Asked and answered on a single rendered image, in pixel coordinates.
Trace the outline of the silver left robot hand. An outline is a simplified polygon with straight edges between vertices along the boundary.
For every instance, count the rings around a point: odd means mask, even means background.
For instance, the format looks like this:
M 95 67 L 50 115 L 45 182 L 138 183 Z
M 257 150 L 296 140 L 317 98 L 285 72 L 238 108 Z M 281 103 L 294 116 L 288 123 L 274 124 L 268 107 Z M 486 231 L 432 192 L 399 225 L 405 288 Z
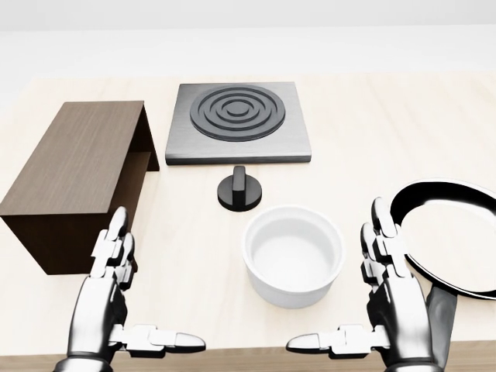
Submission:
M 135 241 L 127 229 L 128 213 L 120 206 L 108 228 L 98 234 L 91 253 L 94 262 L 74 307 L 67 358 L 102 362 L 107 367 L 119 350 L 139 358 L 205 351 L 205 341 L 192 334 L 162 331 L 155 325 L 125 328 L 124 291 L 130 289 L 137 272 Z

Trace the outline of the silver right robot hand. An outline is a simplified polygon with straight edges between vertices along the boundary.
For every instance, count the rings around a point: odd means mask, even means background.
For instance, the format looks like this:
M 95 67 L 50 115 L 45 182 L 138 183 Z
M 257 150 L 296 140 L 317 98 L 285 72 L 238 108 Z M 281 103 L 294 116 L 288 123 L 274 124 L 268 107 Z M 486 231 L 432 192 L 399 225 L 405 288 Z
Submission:
M 333 360 L 360 359 L 377 351 L 386 367 L 409 358 L 434 363 L 425 299 L 418 280 L 405 263 L 405 245 L 388 204 L 375 198 L 372 221 L 362 226 L 361 272 L 371 291 L 367 314 L 372 325 L 341 325 L 332 333 L 310 333 L 290 339 L 292 353 L 326 354 Z

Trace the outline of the flat dark stove plate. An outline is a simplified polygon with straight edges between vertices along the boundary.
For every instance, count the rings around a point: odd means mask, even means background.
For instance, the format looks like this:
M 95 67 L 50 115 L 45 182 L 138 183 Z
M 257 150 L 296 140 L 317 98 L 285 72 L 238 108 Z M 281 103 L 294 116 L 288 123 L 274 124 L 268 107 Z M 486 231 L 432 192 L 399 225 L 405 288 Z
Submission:
M 305 163 L 311 158 L 295 83 L 180 84 L 167 165 Z

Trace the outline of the shiny black frying pan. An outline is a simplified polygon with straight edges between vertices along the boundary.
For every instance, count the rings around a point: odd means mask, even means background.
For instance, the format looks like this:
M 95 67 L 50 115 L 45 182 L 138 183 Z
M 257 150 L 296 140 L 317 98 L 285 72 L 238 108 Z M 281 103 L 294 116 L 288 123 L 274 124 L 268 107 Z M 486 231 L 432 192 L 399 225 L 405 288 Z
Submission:
M 459 298 L 496 301 L 496 192 L 430 179 L 403 187 L 391 202 L 407 261 L 431 284 L 426 299 L 434 361 L 445 368 Z

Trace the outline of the dark wooden cabinet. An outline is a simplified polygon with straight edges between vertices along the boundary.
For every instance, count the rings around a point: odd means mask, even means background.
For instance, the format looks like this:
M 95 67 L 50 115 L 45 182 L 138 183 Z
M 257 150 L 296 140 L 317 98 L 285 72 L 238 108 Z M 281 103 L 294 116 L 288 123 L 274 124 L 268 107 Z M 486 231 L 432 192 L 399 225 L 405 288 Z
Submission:
M 65 102 L 0 202 L 0 218 L 48 275 L 86 274 L 119 206 L 133 218 L 160 169 L 142 101 Z

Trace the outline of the white ceramic bowl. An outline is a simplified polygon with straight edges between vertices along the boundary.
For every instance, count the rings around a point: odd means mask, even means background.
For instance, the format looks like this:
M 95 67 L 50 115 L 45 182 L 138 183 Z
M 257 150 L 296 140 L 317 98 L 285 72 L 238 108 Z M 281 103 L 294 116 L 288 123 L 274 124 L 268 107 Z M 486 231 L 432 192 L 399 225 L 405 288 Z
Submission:
M 336 224 L 299 205 L 263 210 L 248 223 L 242 257 L 254 291 L 281 308 L 306 308 L 321 301 L 346 262 Z

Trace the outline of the round black knob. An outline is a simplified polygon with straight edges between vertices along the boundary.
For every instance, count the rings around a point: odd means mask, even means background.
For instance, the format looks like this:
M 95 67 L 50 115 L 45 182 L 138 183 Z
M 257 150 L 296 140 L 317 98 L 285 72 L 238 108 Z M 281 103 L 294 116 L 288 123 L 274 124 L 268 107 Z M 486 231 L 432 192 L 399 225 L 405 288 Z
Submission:
M 219 204 L 232 212 L 246 212 L 260 204 L 260 182 L 246 173 L 244 166 L 235 166 L 232 175 L 224 178 L 217 187 Z

